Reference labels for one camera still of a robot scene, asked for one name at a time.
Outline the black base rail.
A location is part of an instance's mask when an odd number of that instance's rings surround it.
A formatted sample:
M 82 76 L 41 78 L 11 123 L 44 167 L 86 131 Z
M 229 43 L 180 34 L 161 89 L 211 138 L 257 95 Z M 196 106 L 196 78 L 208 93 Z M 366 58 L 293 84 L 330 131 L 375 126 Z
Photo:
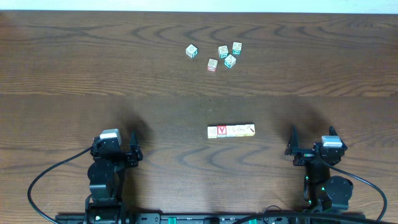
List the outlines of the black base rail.
M 57 215 L 59 223 L 128 223 L 128 224 L 234 224 L 243 219 L 244 215 L 161 215 L 159 213 L 127 213 L 125 215 L 108 215 L 105 213 L 63 214 Z M 274 216 L 248 220 L 246 224 L 294 224 L 294 223 L 341 223 L 340 220 L 318 218 L 295 218 Z

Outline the yellow-sided wooden block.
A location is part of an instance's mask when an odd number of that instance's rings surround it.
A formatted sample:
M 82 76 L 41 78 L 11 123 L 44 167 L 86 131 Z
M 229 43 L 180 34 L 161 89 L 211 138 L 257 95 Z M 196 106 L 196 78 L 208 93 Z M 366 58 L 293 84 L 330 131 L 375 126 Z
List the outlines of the yellow-sided wooden block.
M 245 125 L 236 125 L 235 126 L 235 135 L 236 137 L 243 137 L 246 134 Z

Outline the wooden block green number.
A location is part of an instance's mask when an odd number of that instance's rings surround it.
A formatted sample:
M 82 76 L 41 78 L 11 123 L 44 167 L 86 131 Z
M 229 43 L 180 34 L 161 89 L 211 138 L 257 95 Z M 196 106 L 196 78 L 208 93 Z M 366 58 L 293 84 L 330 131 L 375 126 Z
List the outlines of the wooden block green number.
M 242 51 L 242 43 L 240 42 L 233 42 L 232 46 L 232 54 L 240 55 Z

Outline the plain white wooden block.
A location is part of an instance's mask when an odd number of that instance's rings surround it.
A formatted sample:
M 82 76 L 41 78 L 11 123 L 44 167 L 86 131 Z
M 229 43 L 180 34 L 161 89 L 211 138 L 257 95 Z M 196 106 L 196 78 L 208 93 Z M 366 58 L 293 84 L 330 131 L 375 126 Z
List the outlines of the plain white wooden block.
M 227 138 L 236 137 L 236 125 L 226 126 L 226 137 Z

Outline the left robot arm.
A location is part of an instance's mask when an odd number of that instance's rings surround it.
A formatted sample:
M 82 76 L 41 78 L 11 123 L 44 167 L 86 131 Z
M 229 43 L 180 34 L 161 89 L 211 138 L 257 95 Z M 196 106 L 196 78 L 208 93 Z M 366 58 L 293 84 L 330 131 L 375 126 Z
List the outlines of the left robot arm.
M 87 173 L 91 195 L 86 199 L 83 223 L 135 223 L 122 194 L 126 171 L 143 159 L 136 134 L 131 134 L 129 150 L 123 151 L 119 130 L 104 130 L 94 138 L 90 154 L 94 160 Z

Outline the red letter A block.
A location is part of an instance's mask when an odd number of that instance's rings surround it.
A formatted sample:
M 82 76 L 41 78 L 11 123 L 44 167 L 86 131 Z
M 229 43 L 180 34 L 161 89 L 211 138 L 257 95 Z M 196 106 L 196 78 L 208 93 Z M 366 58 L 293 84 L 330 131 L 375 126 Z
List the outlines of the red letter A block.
M 217 126 L 216 132 L 217 132 L 218 138 L 224 138 L 227 135 L 227 127 L 226 126 Z

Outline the wooden block brown drawing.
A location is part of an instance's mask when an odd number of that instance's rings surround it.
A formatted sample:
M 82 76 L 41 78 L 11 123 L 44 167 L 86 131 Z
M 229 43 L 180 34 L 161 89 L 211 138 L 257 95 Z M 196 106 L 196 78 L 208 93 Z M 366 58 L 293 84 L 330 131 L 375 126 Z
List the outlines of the wooden block brown drawing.
M 245 124 L 244 130 L 246 136 L 254 136 L 256 134 L 256 129 L 254 124 Z

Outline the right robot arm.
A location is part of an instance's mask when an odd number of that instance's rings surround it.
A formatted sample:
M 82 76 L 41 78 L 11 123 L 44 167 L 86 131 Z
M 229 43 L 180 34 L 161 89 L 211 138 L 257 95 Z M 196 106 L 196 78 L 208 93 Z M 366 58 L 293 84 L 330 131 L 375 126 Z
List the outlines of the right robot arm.
M 310 204 L 311 212 L 338 213 L 348 209 L 352 181 L 330 174 L 330 169 L 341 161 L 347 149 L 332 126 L 329 134 L 322 136 L 311 149 L 300 147 L 297 130 L 292 128 L 285 154 L 294 157 L 294 166 L 305 168 L 304 199 Z

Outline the wooden block teal letter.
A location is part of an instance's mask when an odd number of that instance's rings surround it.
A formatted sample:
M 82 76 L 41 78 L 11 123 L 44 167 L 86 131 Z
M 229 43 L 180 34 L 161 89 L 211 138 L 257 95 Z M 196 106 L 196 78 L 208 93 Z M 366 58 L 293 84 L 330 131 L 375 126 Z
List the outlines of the wooden block teal letter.
M 219 58 L 226 58 L 229 54 L 228 46 L 222 45 L 218 47 Z

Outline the wooden block teal side far-left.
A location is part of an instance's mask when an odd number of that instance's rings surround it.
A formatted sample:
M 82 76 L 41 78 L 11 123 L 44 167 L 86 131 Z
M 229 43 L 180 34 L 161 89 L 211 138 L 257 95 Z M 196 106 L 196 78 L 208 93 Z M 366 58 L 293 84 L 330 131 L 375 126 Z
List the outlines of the wooden block teal side far-left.
M 197 53 L 198 53 L 198 48 L 196 46 L 194 46 L 193 44 L 190 44 L 186 50 L 185 53 L 190 57 L 190 58 L 194 58 Z

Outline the yellow-edged wooden block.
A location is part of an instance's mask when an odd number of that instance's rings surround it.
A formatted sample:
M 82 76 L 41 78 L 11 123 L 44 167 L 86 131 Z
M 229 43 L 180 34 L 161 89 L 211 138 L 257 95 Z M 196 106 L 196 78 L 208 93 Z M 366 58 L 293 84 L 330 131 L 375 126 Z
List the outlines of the yellow-edged wooden block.
M 218 137 L 217 127 L 216 126 L 208 126 L 207 127 L 207 136 L 208 136 L 208 139 L 216 139 Z

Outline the wooden block red number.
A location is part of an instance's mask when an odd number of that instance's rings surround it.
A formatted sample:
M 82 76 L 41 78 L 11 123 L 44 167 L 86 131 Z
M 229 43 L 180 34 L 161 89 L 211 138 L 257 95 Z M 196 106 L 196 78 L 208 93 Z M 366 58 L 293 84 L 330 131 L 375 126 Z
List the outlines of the wooden block red number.
M 218 61 L 216 59 L 210 58 L 207 65 L 207 70 L 211 72 L 216 72 L 218 66 Z

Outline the wooden block teal front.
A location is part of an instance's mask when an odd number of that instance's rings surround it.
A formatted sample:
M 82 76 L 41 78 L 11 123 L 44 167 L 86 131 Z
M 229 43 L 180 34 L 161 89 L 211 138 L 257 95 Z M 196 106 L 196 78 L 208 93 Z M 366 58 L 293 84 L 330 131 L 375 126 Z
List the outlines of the wooden block teal front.
M 224 65 L 227 66 L 228 68 L 232 68 L 236 64 L 236 58 L 229 54 L 225 59 L 224 59 Z

